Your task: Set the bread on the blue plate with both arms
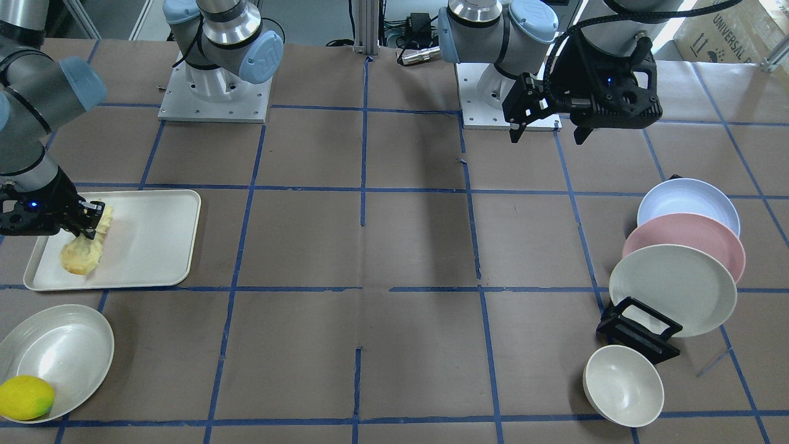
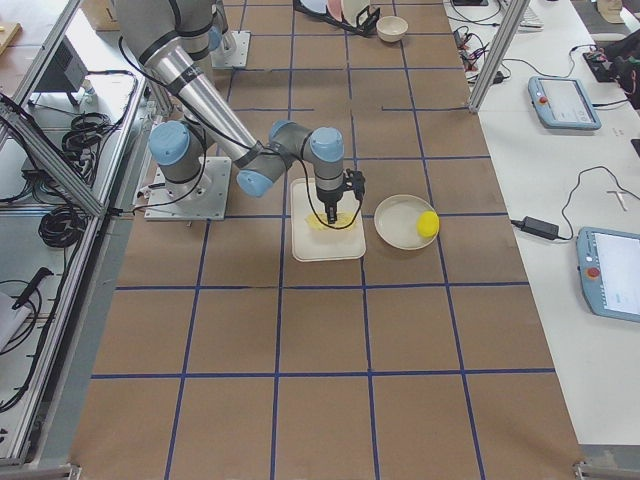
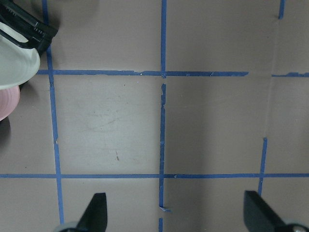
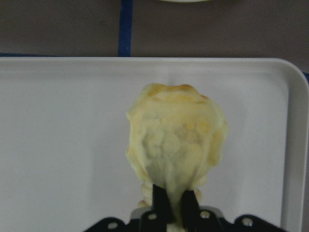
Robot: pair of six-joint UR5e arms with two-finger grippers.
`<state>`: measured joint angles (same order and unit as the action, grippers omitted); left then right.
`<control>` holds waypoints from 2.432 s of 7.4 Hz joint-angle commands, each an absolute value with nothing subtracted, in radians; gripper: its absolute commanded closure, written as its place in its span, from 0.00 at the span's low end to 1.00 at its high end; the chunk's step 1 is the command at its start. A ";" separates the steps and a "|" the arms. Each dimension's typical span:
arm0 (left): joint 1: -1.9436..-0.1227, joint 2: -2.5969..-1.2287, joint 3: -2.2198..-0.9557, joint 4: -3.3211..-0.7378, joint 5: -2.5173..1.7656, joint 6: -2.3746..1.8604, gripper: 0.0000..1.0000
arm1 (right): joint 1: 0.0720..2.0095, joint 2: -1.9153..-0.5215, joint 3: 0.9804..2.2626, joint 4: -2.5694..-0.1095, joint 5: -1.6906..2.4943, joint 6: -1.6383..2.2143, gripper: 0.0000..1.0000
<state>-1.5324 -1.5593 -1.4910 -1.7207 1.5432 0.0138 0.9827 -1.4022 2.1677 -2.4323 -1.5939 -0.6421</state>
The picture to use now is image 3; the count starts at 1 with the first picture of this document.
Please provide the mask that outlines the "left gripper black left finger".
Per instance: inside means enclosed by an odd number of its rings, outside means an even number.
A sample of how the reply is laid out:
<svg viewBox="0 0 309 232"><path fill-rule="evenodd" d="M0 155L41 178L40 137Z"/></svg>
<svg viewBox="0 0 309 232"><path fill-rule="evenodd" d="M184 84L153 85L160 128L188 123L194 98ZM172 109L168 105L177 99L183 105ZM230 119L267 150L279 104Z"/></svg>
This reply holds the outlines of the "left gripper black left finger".
<svg viewBox="0 0 309 232"><path fill-rule="evenodd" d="M96 193L75 227L78 232L104 232L107 229L106 193Z"/></svg>

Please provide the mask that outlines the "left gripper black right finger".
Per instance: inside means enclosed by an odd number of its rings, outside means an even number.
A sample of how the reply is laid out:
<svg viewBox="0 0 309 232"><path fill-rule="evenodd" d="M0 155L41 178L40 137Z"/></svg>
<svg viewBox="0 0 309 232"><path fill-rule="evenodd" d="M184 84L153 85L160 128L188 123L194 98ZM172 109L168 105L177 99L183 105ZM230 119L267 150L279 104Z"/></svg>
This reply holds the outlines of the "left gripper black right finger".
<svg viewBox="0 0 309 232"><path fill-rule="evenodd" d="M243 220L249 232L293 232L256 191L244 192Z"/></svg>

